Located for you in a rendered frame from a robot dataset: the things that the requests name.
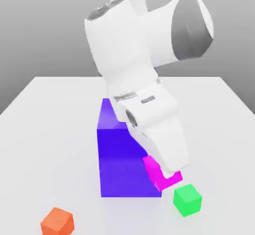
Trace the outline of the large purple box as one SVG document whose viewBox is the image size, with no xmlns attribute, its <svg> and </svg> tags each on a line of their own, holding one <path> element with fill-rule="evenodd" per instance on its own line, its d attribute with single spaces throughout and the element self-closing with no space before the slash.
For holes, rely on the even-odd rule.
<svg viewBox="0 0 255 235">
<path fill-rule="evenodd" d="M 104 98 L 97 125 L 102 197 L 161 197 L 145 169 L 147 152 L 118 121 L 111 102 Z"/>
</svg>

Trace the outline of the small orange cube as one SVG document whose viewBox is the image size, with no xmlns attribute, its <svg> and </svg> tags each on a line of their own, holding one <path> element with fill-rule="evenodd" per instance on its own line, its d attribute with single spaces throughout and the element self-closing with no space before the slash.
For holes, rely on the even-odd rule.
<svg viewBox="0 0 255 235">
<path fill-rule="evenodd" d="M 42 235 L 71 235 L 74 219 L 70 212 L 54 207 L 40 223 Z"/>
</svg>

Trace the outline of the small magenta cube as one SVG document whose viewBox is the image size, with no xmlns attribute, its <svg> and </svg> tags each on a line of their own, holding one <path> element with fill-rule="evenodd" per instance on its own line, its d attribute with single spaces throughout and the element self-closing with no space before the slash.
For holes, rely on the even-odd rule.
<svg viewBox="0 0 255 235">
<path fill-rule="evenodd" d="M 183 180 L 182 174 L 180 171 L 175 172 L 169 178 L 165 178 L 160 165 L 150 155 L 144 157 L 142 160 L 144 162 L 145 169 L 148 172 L 151 182 L 160 192 Z"/>
</svg>

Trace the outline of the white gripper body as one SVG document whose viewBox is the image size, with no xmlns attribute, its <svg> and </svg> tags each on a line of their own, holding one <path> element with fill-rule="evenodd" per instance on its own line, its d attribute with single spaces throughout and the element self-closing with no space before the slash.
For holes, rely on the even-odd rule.
<svg viewBox="0 0 255 235">
<path fill-rule="evenodd" d="M 165 175 L 181 171 L 189 164 L 189 151 L 180 120 L 168 117 L 144 129 L 128 126 L 131 136 L 160 165 Z"/>
</svg>

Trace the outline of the small green cube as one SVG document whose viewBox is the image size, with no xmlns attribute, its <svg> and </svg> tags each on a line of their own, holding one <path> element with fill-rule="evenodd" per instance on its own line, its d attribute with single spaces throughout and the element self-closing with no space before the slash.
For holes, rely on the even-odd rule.
<svg viewBox="0 0 255 235">
<path fill-rule="evenodd" d="M 173 203 L 183 217 L 199 212 L 202 199 L 202 195 L 192 184 L 174 190 Z"/>
</svg>

